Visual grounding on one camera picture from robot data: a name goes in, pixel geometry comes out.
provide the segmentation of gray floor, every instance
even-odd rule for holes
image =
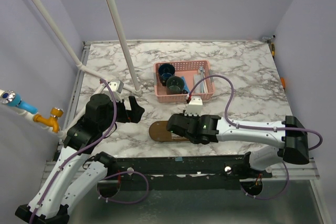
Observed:
[[[69,224],[217,224],[217,223],[322,223],[310,182],[291,181],[287,193],[262,201],[241,191],[190,190],[151,191],[137,205],[119,205],[98,200],[95,189],[78,204]],[[261,195],[276,194],[284,182],[265,182]],[[135,200],[143,192],[121,191],[119,200]]]

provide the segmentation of pink basket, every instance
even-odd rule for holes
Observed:
[[[198,69],[203,67],[205,69],[205,76],[209,76],[211,69],[210,63],[207,60],[191,60],[191,61],[173,61],[173,62],[159,62],[154,64],[154,91],[155,95],[159,102],[185,102],[186,94],[171,94],[168,95],[166,91],[166,87],[162,86],[159,80],[158,70],[162,64],[169,63],[175,68],[175,76],[181,77],[183,76],[189,90],[191,90],[194,86],[194,74],[198,74]],[[208,88],[208,93],[193,93],[193,95],[198,95],[202,98],[202,100],[209,100],[212,95],[215,93],[215,85],[212,78],[208,78],[205,80],[206,86]]]

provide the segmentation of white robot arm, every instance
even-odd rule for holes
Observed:
[[[111,83],[109,86],[110,92],[117,92],[113,89],[113,84],[112,87]],[[92,153],[94,142],[103,137],[107,128],[112,128],[112,118],[116,111],[116,122],[138,123],[141,119],[144,108],[137,104],[135,97],[129,96],[131,110],[126,110],[120,94],[114,96],[116,108],[111,98],[104,93],[91,96],[84,115],[67,131],[64,147],[47,181],[29,204],[18,207],[16,216],[27,223],[67,223],[75,205],[106,177],[108,170],[113,174],[118,172],[115,159],[106,153],[100,153],[71,184],[78,169]]]
[[[167,130],[189,139],[194,144],[226,141],[266,144],[262,149],[246,154],[249,167],[258,171],[282,161],[292,164],[309,163],[306,132],[277,130],[284,127],[304,129],[296,117],[286,116],[284,121],[265,123],[236,120],[229,123],[217,115],[200,116],[201,109],[202,100],[194,97],[184,113],[170,117]]]

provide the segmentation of orange object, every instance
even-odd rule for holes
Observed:
[[[280,80],[281,80],[283,88],[285,89],[286,88],[285,79],[283,77],[281,77]]]
[[[50,112],[50,117],[44,118],[40,114],[36,114],[34,116],[34,122],[36,123],[42,123],[46,126],[52,127],[52,131],[55,133],[59,132],[59,125],[57,119],[60,118],[63,115],[63,110],[59,108],[52,108]]]
[[[271,53],[272,53],[272,56],[274,58],[274,56],[275,56],[275,46],[274,46],[274,43],[271,44]]]

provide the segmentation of blue valve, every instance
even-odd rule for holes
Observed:
[[[1,94],[0,103],[9,107],[17,107],[19,109],[28,111],[31,114],[37,113],[37,108],[23,101],[21,96],[12,90],[7,90]]]

